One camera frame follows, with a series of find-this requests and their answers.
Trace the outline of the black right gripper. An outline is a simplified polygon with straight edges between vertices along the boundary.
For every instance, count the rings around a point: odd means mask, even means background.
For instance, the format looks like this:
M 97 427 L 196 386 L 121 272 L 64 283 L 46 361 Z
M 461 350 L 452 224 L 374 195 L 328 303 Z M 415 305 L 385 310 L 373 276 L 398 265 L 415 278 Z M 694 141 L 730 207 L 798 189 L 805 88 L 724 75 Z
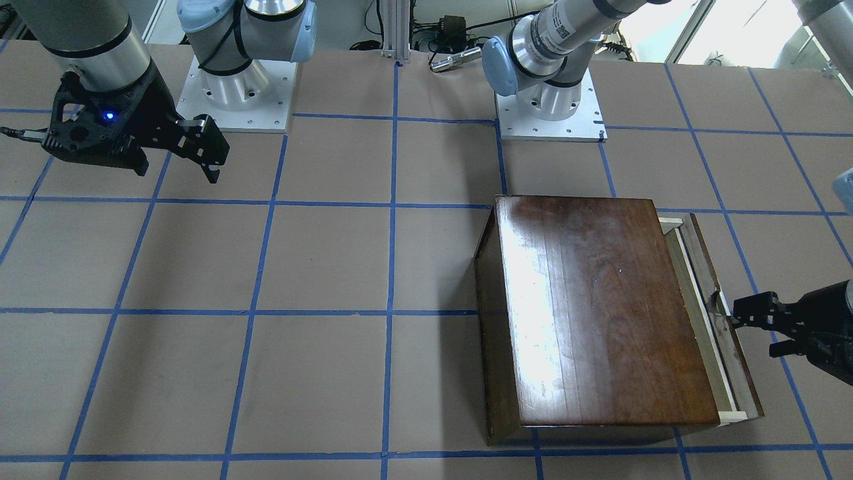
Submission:
M 131 134 L 140 146 L 164 149 L 202 167 L 209 183 L 217 183 L 231 150 L 219 125 L 208 113 L 183 117 L 173 94 L 153 61 L 138 79 L 134 91 Z

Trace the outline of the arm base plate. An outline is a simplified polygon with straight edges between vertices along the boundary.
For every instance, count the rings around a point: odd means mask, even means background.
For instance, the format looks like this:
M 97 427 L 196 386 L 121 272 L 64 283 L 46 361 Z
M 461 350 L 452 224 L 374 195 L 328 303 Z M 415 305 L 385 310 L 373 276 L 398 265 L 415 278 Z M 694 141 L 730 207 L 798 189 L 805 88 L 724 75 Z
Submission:
M 541 84 L 496 95 L 494 103 L 503 140 L 603 142 L 608 137 L 590 70 L 578 85 Z
M 207 73 L 198 64 L 194 57 L 177 100 L 180 115 L 207 113 L 223 133 L 287 133 L 298 63 L 254 60 L 231 76 Z

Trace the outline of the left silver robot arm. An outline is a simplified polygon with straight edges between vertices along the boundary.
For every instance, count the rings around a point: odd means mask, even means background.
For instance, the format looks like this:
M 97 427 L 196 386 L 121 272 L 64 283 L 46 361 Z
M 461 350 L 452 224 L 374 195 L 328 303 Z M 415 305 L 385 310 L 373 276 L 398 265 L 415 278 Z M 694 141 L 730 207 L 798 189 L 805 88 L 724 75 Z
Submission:
M 497 95 L 509 97 L 536 86 L 569 88 L 584 76 L 591 56 L 582 46 L 642 8 L 642 1 L 555 1 L 525 15 L 482 51 L 482 70 Z M 775 292 L 735 300 L 731 323 L 776 331 L 785 341 L 770 357 L 798 355 L 851 384 L 851 282 L 844 280 L 781 303 Z

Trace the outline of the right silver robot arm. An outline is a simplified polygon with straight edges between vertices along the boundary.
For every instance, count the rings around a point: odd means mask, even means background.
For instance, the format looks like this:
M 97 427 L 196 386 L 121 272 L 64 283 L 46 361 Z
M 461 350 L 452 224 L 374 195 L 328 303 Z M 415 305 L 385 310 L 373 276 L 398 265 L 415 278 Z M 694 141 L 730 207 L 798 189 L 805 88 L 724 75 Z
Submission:
M 39 143 L 58 160 L 147 172 L 146 148 L 195 162 L 219 179 L 229 146 L 214 118 L 187 119 L 119 1 L 13 1 L 62 68 L 51 124 L 2 134 Z M 177 15 L 219 109 L 252 107 L 271 90 L 262 61 L 305 63 L 316 48 L 312 1 L 180 1 Z

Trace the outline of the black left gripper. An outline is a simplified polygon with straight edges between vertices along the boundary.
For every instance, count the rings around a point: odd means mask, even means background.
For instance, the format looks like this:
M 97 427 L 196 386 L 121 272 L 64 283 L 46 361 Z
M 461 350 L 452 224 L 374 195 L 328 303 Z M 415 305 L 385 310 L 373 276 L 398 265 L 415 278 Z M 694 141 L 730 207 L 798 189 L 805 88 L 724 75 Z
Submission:
M 807 292 L 792 304 L 774 291 L 734 300 L 732 325 L 789 329 L 797 325 L 799 355 L 824 373 L 852 385 L 851 280 Z

